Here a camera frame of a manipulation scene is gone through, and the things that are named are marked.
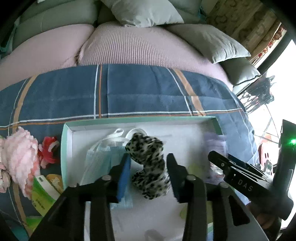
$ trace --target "pink quilted blanket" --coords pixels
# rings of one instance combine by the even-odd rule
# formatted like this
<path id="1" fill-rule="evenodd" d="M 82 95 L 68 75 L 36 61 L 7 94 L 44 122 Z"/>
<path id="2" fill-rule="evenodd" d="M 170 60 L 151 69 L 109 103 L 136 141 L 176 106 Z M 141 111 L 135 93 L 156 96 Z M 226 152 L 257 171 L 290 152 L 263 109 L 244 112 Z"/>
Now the pink quilted blanket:
<path id="1" fill-rule="evenodd" d="M 232 90 L 219 64 L 210 63 L 186 41 L 159 26 L 101 24 L 82 46 L 78 64 L 144 64 L 187 70 L 219 79 Z"/>

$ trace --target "surgical face mask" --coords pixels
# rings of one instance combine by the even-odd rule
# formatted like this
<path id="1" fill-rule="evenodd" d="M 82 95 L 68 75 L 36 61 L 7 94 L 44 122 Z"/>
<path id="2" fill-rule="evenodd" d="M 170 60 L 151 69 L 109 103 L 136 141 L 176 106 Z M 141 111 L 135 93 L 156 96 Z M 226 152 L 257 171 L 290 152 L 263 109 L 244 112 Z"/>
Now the surgical face mask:
<path id="1" fill-rule="evenodd" d="M 99 140 L 87 151 L 85 171 L 79 183 L 80 185 L 95 182 L 100 177 L 107 175 L 113 166 L 119 165 L 126 152 L 124 147 L 134 133 L 141 132 L 147 135 L 142 129 L 132 129 L 125 137 L 122 137 L 123 132 L 123 129 L 115 130 L 114 133 Z M 128 183 L 120 203 L 111 203 L 110 208 L 132 208 L 132 206 Z"/>

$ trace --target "curtain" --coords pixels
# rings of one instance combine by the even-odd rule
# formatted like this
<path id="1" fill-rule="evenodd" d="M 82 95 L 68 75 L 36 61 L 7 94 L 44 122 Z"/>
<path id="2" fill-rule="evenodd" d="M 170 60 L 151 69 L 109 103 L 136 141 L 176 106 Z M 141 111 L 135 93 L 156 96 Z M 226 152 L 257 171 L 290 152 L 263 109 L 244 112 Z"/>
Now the curtain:
<path id="1" fill-rule="evenodd" d="M 207 23 L 241 43 L 251 53 L 249 60 L 268 46 L 281 24 L 260 0 L 218 0 Z"/>
<path id="2" fill-rule="evenodd" d="M 274 33 L 274 30 L 277 28 L 278 24 L 280 24 L 279 21 L 276 21 L 273 27 L 269 30 L 269 32 L 266 34 L 266 36 L 262 39 L 260 44 L 254 49 L 252 52 L 252 56 L 249 57 L 250 62 L 255 65 L 260 61 L 260 59 L 271 50 L 272 46 L 275 43 L 278 43 L 281 41 L 281 38 L 285 35 L 287 32 L 282 24 L 280 24 L 280 27 L 277 29 L 276 33 Z"/>

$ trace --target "mint green box rim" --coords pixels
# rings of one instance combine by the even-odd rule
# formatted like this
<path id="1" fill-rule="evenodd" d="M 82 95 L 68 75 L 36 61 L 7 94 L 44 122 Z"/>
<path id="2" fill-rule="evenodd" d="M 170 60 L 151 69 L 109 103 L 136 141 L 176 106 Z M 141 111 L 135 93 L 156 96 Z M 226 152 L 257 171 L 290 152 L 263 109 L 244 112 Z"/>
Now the mint green box rim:
<path id="1" fill-rule="evenodd" d="M 221 127 L 214 116 L 152 116 L 152 117 L 119 117 L 119 118 L 104 118 L 93 120 L 77 120 L 69 121 L 64 124 L 62 139 L 61 139 L 61 172 L 64 189 L 68 187 L 67 176 L 67 161 L 64 157 L 67 156 L 67 131 L 75 126 L 93 126 L 102 124 L 117 124 L 117 123 L 141 123 L 141 122 L 159 122 L 159 121 L 192 121 L 193 119 L 208 119 L 211 120 L 216 134 L 223 135 Z"/>

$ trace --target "red plush toy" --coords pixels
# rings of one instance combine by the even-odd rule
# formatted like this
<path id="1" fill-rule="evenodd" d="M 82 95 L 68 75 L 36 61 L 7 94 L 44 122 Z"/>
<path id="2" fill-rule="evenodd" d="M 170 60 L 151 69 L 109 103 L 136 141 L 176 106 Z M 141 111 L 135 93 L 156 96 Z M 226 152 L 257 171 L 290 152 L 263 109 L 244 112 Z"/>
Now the red plush toy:
<path id="1" fill-rule="evenodd" d="M 38 157 L 40 166 L 44 169 L 48 163 L 59 163 L 59 159 L 54 157 L 54 151 L 59 147 L 56 137 L 45 137 L 42 144 L 38 145 Z"/>

